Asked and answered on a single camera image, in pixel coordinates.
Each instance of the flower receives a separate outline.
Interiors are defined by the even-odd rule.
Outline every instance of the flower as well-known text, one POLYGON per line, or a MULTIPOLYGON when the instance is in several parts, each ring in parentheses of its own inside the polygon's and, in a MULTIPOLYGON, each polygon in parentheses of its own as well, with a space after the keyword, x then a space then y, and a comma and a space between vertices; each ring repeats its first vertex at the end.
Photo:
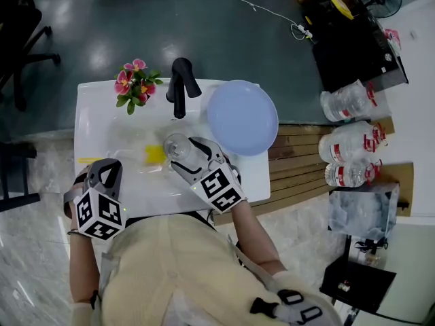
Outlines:
POLYGON ((148 95, 153 95, 156 92, 156 85, 155 84, 150 84, 149 86, 146 86, 146 88, 147 88, 148 95))
POLYGON ((115 92, 119 95, 125 95, 130 90, 130 80, 133 76, 132 71, 128 71, 127 73, 122 70, 118 75, 118 78, 115 82, 115 92))
POLYGON ((141 93, 139 94, 138 98, 142 103, 146 103, 148 100, 148 95, 146 93, 141 93))
POLYGON ((148 95, 153 95, 156 92, 156 85, 155 84, 150 84, 150 85, 146 85, 145 84, 145 80, 141 79, 141 93, 142 94, 148 94, 148 95))
POLYGON ((124 65, 125 69, 139 71, 140 69, 146 68, 147 65, 141 59, 134 59, 133 64, 127 63, 124 65))

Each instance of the office chair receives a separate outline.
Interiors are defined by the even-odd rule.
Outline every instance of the office chair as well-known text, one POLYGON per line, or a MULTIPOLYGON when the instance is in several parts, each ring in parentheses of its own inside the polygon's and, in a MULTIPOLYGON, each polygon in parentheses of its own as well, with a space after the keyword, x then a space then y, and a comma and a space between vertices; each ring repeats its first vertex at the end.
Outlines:
POLYGON ((28 143, 0 143, 0 213, 19 206, 39 202, 38 193, 29 193, 27 184, 27 159, 36 158, 34 146, 28 143), (10 192, 23 193, 10 197, 10 192))
MULTIPOLYGON (((49 26, 42 28, 32 39, 31 35, 41 21, 42 13, 34 7, 33 0, 25 2, 28 5, 19 5, 20 0, 3 0, 0 9, 0 91, 14 76, 14 99, 15 106, 20 111, 26 110, 26 100, 21 88, 21 70, 31 62, 39 62, 52 59, 54 64, 60 62, 60 56, 55 53, 29 54, 36 41, 46 34, 50 36, 52 29, 49 26)), ((3 95, 0 92, 0 103, 3 95)))

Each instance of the plastic water bottle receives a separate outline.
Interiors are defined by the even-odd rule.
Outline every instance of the plastic water bottle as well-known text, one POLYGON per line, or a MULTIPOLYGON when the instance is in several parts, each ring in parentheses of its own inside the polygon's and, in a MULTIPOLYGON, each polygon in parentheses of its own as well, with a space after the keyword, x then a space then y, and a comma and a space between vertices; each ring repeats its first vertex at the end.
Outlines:
POLYGON ((380 125, 360 121, 336 128, 319 142, 319 155, 328 163, 343 163, 362 158, 370 159, 385 133, 380 125))
POLYGON ((379 174, 382 165, 368 160, 358 160, 348 163, 331 163, 326 166, 325 180, 329 186, 359 187, 364 182, 371 182, 379 174))
POLYGON ((320 103, 326 118, 332 122, 370 115, 371 109, 377 106, 372 87, 366 89, 360 80, 333 93, 322 92, 320 103))

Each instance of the floor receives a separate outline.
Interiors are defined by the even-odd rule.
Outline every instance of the floor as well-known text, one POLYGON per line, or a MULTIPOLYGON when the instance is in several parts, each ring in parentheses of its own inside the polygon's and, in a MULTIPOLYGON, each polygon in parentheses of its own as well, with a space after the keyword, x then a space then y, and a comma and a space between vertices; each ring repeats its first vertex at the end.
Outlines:
MULTIPOLYGON (((74 180, 73 140, 36 142, 29 185, 41 202, 0 213, 0 325, 68 325, 69 227, 62 193, 74 180)), ((259 217, 287 269, 319 287, 345 236, 327 231, 328 195, 259 217)), ((217 230, 235 239, 234 226, 217 230)), ((94 243, 97 261, 106 245, 94 243)))
MULTIPOLYGON (((248 0, 303 22, 296 0, 248 0)), ((27 112, 14 107, 12 81, 2 91, 4 139, 74 126, 77 85, 112 80, 120 66, 142 58, 171 76, 174 59, 192 61, 204 79, 245 79, 270 95, 281 123, 327 124, 310 41, 296 41, 290 23, 236 0, 35 0, 43 36, 32 53, 59 53, 22 73, 27 112)))

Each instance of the white sink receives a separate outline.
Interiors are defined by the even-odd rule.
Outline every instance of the white sink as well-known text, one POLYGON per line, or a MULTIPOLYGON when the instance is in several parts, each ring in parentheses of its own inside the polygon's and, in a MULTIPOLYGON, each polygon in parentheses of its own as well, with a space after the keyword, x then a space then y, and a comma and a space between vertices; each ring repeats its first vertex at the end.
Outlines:
MULTIPOLYGON (((145 147, 162 145, 175 132, 187 137, 215 141, 207 123, 207 103, 224 81, 198 79, 203 94, 189 98, 186 116, 173 116, 173 104, 166 99, 169 79, 162 79, 146 106, 128 115, 126 106, 116 107, 115 81, 93 82, 78 86, 75 113, 75 172, 79 173, 92 158, 117 158, 123 166, 120 202, 129 217, 185 213, 207 209, 189 185, 165 163, 145 165, 145 147)), ((257 156, 236 156, 222 149, 242 177, 242 188, 250 202, 270 197, 267 151, 257 156)))

